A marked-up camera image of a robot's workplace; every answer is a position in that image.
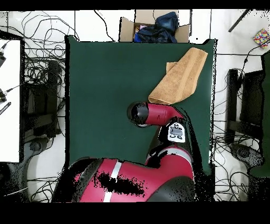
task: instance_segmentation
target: white floor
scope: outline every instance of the white floor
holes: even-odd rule
[[[217,39],[217,63],[216,63],[216,91],[222,90],[226,87],[225,75],[229,69],[243,67],[245,55],[250,49],[257,46],[253,41],[252,37],[257,34],[262,28],[270,31],[269,12],[263,11],[252,11],[244,17],[244,19],[235,27],[235,29],[229,33],[229,28],[234,24],[234,22],[239,18],[244,10],[193,10],[192,11],[192,36],[190,37],[191,43],[203,43],[206,39]],[[8,13],[8,32],[18,34],[14,31],[12,27],[18,29],[20,32],[24,32],[25,36],[42,39],[46,35],[47,30],[52,26],[54,29],[58,29],[65,34],[74,35],[74,31],[69,29],[65,24],[59,20],[53,20],[52,24],[49,20],[40,23],[40,26],[36,30],[39,22],[43,19],[57,18],[58,16],[64,20],[71,28],[75,29],[81,41],[110,41],[110,38],[106,35],[104,22],[94,13],[94,11],[35,11],[32,12],[25,20],[24,17],[29,12],[9,12]],[[100,15],[104,18],[108,27],[108,34],[114,39],[118,40],[119,37],[119,20],[120,17],[125,17],[131,21],[134,20],[134,10],[100,10]],[[179,23],[180,25],[185,25],[189,23],[189,10],[179,10]],[[0,12],[0,26],[6,26],[7,20],[6,15]],[[4,27],[0,27],[0,30],[6,31]],[[64,39],[64,34],[53,30],[52,35],[49,38],[50,41],[62,41]],[[38,49],[42,47],[33,43],[31,40],[26,41],[26,52],[30,52],[28,48]],[[53,49],[56,44],[45,46],[46,48]],[[260,55],[269,50],[269,47],[265,50],[258,48],[255,49],[251,56],[248,58],[246,63],[245,72],[256,71],[262,69]],[[226,100],[226,91],[216,93],[215,95],[215,105]],[[64,109],[60,112],[60,116],[64,116]],[[215,108],[215,114],[222,113],[226,110],[226,103],[221,104]],[[240,113],[240,106],[238,107],[238,118]],[[215,115],[214,120],[225,120],[225,113],[221,115]],[[59,118],[59,123],[62,132],[65,134],[65,120],[64,118]],[[216,122],[216,126],[224,129],[225,122]],[[215,133],[222,133],[222,131],[215,127]],[[65,155],[65,138],[63,135],[58,135],[53,143],[53,146],[42,154],[34,157],[30,163],[28,169],[28,178],[45,178],[48,176],[57,176],[61,172],[64,164]],[[219,165],[223,165],[224,168],[231,175],[235,171],[246,172],[246,169],[242,162],[234,159],[228,152],[223,151],[222,153],[216,153],[216,181],[221,179],[226,179],[225,170]],[[245,176],[239,174],[234,175],[232,180],[240,185],[241,183],[247,184],[248,180]],[[42,183],[31,183],[29,187],[30,194],[34,193]],[[224,180],[218,182],[216,191],[226,191],[228,189],[228,181]],[[221,194],[221,199],[229,200],[231,198],[229,194]],[[241,200],[246,200],[245,194],[239,194]],[[43,194],[37,196],[39,199],[44,199]]]

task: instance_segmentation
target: black cable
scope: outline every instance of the black cable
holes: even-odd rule
[[[154,18],[154,20],[155,20],[155,22],[156,22],[156,19],[155,19],[155,17],[154,17],[154,12],[155,12],[155,10],[153,10],[153,18]]]
[[[104,22],[104,24],[105,24],[105,27],[106,27],[106,34],[107,34],[107,36],[112,40],[112,42],[115,42],[115,40],[112,38],[112,37],[110,37],[109,35],[108,35],[108,29],[107,29],[107,24],[106,24],[106,22],[105,22],[105,20],[94,10],[94,12],[95,12],[95,14],[96,15],[98,15],[98,17],[100,18],[100,19],[102,19],[103,20],[103,22]]]
[[[6,45],[10,42],[11,40],[7,41],[1,48],[0,51],[6,48]]]

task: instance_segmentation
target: floor tile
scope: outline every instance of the floor tile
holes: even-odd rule
[[[0,30],[7,31],[6,27],[1,26],[7,26],[7,13],[6,12],[0,12]]]
[[[192,35],[190,43],[201,44],[209,39],[211,10],[192,10]]]
[[[134,10],[100,10],[96,11],[105,20],[108,35],[115,41],[119,38],[120,17],[134,21]],[[94,10],[76,11],[76,32],[81,41],[111,41],[106,34],[105,23]]]
[[[228,32],[244,10],[212,10],[211,38],[218,39],[217,53],[247,54],[258,44],[253,37],[265,28],[270,32],[270,12],[253,10],[239,24]],[[257,48],[251,54],[263,54],[269,50]]]
[[[64,34],[74,35],[74,31],[65,23],[60,21],[59,18],[71,28],[74,28],[74,11],[27,11],[24,13],[12,11],[8,15],[8,24],[9,26],[18,29],[21,33],[24,33],[25,36],[36,39],[36,41],[44,41],[45,38],[47,40],[46,45],[43,45],[41,43],[25,39],[26,48],[53,49],[57,45],[60,45],[60,48],[65,49]],[[10,30],[11,33],[21,35],[12,28],[10,28]]]
[[[190,10],[178,10],[178,23],[179,26],[187,25],[190,23]]]

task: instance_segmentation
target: wire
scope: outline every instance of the wire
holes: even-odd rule
[[[19,191],[15,191],[15,192],[13,192],[13,193],[10,193],[10,194],[6,194],[6,195],[4,195],[4,197],[5,197],[5,196],[9,196],[9,195],[12,195],[12,194],[16,194],[16,193],[19,193],[19,192],[21,192],[21,191],[24,191],[24,190],[26,190],[27,188],[29,188],[29,187],[26,187],[26,188],[24,188],[24,189],[21,189],[21,190],[19,190]]]
[[[155,10],[153,10],[153,18],[154,18],[154,20],[155,20],[155,22],[156,22],[156,19],[155,19],[155,17],[154,17],[154,11],[155,11]]]
[[[6,45],[10,42],[11,40],[7,41],[1,48],[0,51],[6,48]]]
[[[110,37],[110,36],[108,35],[108,29],[107,29],[107,24],[106,24],[105,20],[104,20],[104,19],[96,12],[96,10],[94,10],[94,12],[95,12],[96,15],[99,16],[100,19],[103,20],[103,22],[104,22],[104,24],[105,24],[105,27],[106,27],[106,34],[107,34],[107,36],[112,40],[112,42],[115,42],[115,40],[114,40],[112,37]]]

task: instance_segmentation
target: green table surface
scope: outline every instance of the green table surface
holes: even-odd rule
[[[202,167],[210,173],[211,83],[215,40],[190,43],[78,42],[70,45],[70,161],[90,156],[145,163],[155,126],[137,128],[127,118],[134,101],[147,101],[166,74],[166,62],[179,61],[190,48],[208,53],[193,95],[174,104],[191,118]]]

